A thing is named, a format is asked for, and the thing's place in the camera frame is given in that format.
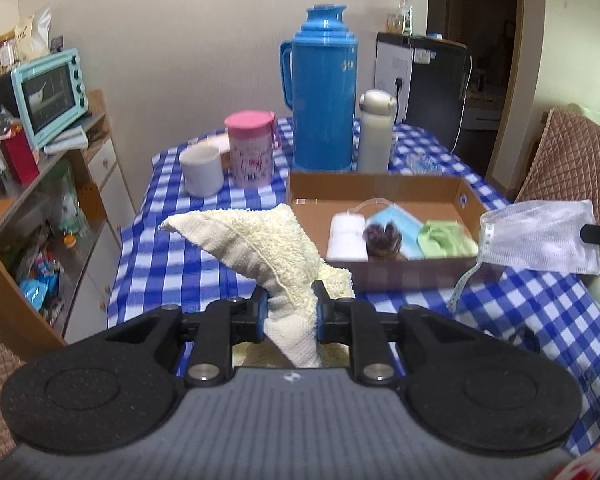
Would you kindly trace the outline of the white folded cloth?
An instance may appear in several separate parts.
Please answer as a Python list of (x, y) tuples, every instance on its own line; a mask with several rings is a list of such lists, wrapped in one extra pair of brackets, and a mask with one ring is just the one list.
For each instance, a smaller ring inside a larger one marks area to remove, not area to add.
[(327, 242), (329, 261), (363, 262), (367, 260), (364, 240), (365, 218), (362, 214), (340, 212), (332, 217)]

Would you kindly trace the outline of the blue thermos flask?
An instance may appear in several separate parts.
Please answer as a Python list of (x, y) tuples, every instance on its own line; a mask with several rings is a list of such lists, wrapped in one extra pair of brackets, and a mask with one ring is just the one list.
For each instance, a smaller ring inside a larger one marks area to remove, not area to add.
[(343, 4), (317, 4), (279, 47), (283, 98), (292, 111), (294, 166), (346, 171), (352, 164), (358, 38)]

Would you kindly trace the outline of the snack bags on oven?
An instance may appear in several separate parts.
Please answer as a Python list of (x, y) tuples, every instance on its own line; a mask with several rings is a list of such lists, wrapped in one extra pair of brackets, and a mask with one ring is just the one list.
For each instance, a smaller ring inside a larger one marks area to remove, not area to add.
[(50, 55), (50, 24), (52, 8), (43, 6), (0, 36), (0, 76), (23, 63)]

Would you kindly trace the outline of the cream yellow towel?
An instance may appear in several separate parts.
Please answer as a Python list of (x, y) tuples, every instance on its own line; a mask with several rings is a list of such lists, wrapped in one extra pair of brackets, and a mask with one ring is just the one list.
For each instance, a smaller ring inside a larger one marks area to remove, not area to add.
[(321, 281), (334, 299), (354, 296), (351, 273), (327, 264), (285, 204), (270, 210), (215, 209), (174, 214), (163, 231), (180, 234), (251, 278), (268, 293), (265, 341), (238, 344), (237, 366), (337, 367), (349, 362), (344, 344), (316, 340), (317, 298)]

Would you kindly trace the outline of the pink hello kitty cup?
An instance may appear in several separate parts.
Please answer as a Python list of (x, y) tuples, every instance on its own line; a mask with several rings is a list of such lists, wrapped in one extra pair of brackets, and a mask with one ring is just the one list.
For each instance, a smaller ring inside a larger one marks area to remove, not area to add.
[(243, 110), (227, 116), (233, 178), (241, 188), (263, 188), (274, 174), (273, 152), (279, 147), (273, 112)]

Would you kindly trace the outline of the tissue pack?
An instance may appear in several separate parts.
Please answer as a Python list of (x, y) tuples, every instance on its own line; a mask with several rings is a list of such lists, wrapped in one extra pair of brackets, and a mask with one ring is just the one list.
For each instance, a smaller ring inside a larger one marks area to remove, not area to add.
[(424, 153), (410, 153), (406, 156), (406, 166), (412, 174), (441, 176), (443, 169), (437, 161)]

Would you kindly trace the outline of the wooden shelf cabinet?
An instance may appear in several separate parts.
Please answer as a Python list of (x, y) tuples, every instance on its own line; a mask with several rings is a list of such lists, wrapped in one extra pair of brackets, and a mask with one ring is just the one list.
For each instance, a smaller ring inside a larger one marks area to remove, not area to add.
[(104, 330), (135, 208), (102, 90), (87, 93), (84, 150), (45, 156), (0, 200), (0, 343), (23, 361)]

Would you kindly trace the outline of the dark purple scrunchie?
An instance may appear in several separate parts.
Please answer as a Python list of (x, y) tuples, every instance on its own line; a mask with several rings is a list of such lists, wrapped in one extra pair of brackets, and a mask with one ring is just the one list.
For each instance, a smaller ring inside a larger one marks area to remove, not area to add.
[(375, 259), (395, 259), (402, 246), (402, 234), (396, 224), (389, 221), (385, 226), (371, 223), (363, 232), (366, 252)]

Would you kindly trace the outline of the red container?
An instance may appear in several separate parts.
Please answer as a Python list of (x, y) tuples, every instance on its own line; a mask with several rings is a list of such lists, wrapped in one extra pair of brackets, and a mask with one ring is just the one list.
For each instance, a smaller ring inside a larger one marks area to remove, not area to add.
[(12, 124), (0, 135), (0, 149), (12, 177), (22, 186), (30, 185), (40, 174), (22, 125)]

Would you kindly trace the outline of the light green cloth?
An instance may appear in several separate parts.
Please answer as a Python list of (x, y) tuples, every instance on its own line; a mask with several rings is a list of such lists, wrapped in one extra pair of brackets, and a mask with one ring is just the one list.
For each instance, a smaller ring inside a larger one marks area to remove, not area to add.
[(417, 235), (417, 244), (426, 259), (475, 257), (478, 244), (452, 220), (429, 220)]

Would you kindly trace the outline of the mint green toaster oven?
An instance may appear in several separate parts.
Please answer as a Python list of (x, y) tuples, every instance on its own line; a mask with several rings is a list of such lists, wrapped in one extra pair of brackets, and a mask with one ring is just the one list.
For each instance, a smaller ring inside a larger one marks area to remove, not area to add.
[(53, 142), (88, 111), (81, 57), (75, 48), (17, 66), (10, 81), (20, 122), (35, 150)]

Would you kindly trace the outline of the white ceramic mug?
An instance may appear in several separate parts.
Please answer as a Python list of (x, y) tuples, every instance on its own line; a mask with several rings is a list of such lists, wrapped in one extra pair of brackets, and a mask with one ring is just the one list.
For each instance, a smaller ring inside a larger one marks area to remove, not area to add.
[(178, 158), (185, 191), (193, 198), (218, 194), (224, 184), (221, 152), (209, 144), (192, 144)]

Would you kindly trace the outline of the white mesh bag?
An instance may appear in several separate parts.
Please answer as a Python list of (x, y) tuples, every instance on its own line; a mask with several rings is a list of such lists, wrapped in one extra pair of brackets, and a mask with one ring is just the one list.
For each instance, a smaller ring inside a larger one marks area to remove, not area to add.
[(456, 311), (470, 278), (485, 264), (543, 272), (597, 275), (600, 248), (582, 240), (595, 226), (590, 200), (527, 200), (490, 210), (480, 217), (476, 263), (456, 282), (448, 301)]

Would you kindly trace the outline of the brown quilted chair right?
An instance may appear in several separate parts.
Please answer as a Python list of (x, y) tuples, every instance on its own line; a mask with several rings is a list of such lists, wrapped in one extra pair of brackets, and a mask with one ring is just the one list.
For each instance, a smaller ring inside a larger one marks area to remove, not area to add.
[(552, 108), (516, 200), (590, 200), (600, 224), (600, 126)]

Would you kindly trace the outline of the white insulated bottle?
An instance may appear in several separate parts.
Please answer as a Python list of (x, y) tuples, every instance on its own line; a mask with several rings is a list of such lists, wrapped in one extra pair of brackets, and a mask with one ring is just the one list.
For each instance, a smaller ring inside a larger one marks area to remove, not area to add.
[(384, 90), (368, 90), (360, 97), (360, 138), (356, 170), (363, 174), (387, 172), (393, 146), (396, 98)]

